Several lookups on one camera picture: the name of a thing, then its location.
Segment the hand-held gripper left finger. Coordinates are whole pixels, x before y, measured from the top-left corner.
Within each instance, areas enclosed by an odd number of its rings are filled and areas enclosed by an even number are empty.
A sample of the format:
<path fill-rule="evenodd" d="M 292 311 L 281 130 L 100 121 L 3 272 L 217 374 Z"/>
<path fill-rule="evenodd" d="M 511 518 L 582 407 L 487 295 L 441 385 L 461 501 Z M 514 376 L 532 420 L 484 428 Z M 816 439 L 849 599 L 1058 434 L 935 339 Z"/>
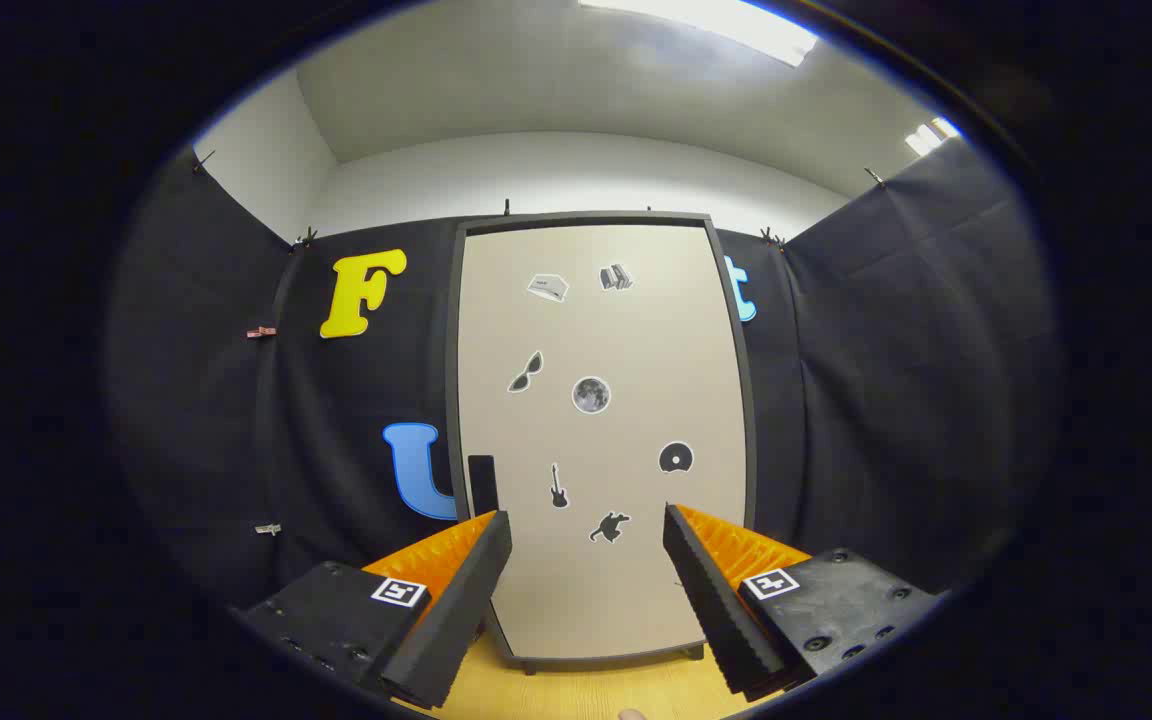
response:
<path fill-rule="evenodd" d="M 356 568 L 325 561 L 238 624 L 280 659 L 367 702 L 444 706 L 511 556 L 507 511 Z"/>

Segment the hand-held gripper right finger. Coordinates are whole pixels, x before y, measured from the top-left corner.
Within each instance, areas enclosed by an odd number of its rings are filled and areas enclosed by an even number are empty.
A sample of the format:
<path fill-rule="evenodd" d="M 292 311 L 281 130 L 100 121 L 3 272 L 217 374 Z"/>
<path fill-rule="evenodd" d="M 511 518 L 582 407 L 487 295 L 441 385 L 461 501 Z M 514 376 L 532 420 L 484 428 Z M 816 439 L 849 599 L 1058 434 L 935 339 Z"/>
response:
<path fill-rule="evenodd" d="M 664 550 L 723 682 L 758 702 L 859 664 L 941 606 L 941 594 L 851 548 L 818 555 L 669 503 Z"/>

